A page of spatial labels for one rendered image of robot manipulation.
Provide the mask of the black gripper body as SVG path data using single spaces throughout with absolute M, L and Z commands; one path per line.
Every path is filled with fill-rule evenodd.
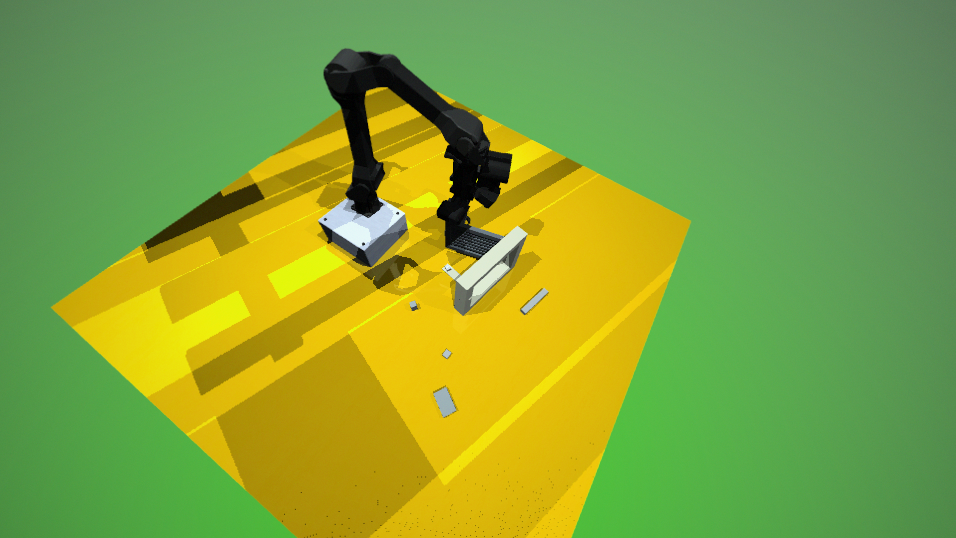
M 469 181 L 463 181 L 454 176 L 452 173 L 450 176 L 450 181 L 453 181 L 453 185 L 449 189 L 449 192 L 453 193 L 451 201 L 444 200 L 439 208 L 437 209 L 437 217 L 447 221 L 454 225 L 460 225 L 461 221 L 465 216 L 465 208 L 468 204 L 467 199 L 468 195 L 472 189 L 472 186 L 476 184 L 477 179 L 480 176 L 480 166 L 478 165 L 477 176 Z

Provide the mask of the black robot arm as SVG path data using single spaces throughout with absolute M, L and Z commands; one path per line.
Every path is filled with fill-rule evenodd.
M 489 150 L 490 141 L 479 118 L 445 101 L 391 54 L 342 49 L 324 70 L 324 81 L 340 105 L 354 161 L 352 182 L 345 195 L 351 209 L 370 218 L 383 203 L 377 189 L 385 175 L 383 162 L 373 156 L 366 109 L 367 90 L 388 87 L 438 127 L 447 145 L 444 157 L 453 159 L 453 174 L 472 186 L 468 200 L 490 208 L 508 183 L 512 154 Z

